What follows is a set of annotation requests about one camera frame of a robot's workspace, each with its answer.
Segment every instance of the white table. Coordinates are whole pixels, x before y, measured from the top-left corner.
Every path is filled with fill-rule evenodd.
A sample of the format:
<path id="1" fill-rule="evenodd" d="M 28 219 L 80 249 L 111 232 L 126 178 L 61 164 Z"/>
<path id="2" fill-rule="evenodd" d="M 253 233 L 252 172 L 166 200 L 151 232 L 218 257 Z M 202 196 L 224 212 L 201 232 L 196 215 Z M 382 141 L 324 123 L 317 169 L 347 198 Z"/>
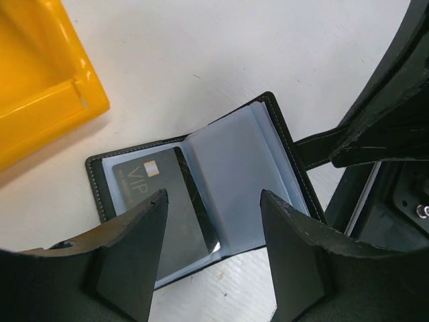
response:
<path id="1" fill-rule="evenodd" d="M 86 157 L 189 133 L 273 91 L 292 137 L 334 127 L 408 0 L 64 0 L 111 110 L 0 172 L 0 247 L 50 247 L 99 224 Z M 324 206 L 341 176 L 310 177 Z M 155 292 L 150 321 L 268 321 L 265 250 Z"/>

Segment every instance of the metal bolt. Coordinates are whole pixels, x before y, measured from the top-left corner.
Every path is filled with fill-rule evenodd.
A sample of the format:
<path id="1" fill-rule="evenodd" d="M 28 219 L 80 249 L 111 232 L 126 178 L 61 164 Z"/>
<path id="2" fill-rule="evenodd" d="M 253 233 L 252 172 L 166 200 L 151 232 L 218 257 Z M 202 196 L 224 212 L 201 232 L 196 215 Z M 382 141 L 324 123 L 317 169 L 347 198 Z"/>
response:
<path id="1" fill-rule="evenodd" d="M 422 219 L 428 218 L 429 217 L 429 206 L 418 205 L 416 208 L 416 213 Z"/>

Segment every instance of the black leather strap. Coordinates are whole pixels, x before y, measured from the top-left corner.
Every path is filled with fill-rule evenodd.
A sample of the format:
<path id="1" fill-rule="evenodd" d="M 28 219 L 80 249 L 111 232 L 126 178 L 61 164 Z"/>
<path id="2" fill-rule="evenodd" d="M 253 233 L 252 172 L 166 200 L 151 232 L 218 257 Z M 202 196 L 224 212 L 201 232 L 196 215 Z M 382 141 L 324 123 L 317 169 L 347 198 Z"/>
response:
<path id="1" fill-rule="evenodd" d="M 305 169 L 311 170 L 329 162 L 329 154 L 347 131 L 348 125 L 314 134 L 295 143 Z"/>

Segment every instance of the black wallet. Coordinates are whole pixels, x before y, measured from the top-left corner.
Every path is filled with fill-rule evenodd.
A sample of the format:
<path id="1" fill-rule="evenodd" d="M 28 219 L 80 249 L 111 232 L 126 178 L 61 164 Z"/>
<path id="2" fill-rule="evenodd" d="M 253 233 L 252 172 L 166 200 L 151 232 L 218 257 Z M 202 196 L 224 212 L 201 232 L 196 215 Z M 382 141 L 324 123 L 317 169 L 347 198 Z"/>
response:
<path id="1" fill-rule="evenodd" d="M 167 188 L 155 288 L 265 246 L 263 189 L 324 222 L 272 93 L 187 136 L 92 156 L 86 168 L 102 222 Z"/>

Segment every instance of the orange tray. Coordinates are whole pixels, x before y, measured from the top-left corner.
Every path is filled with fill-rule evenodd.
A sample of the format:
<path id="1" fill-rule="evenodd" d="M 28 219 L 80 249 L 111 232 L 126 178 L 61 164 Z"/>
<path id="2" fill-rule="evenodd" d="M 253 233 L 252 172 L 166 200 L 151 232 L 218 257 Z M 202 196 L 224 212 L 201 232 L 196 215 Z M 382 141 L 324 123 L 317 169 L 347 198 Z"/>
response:
<path id="1" fill-rule="evenodd" d="M 0 0 L 0 170 L 109 109 L 59 0 Z"/>

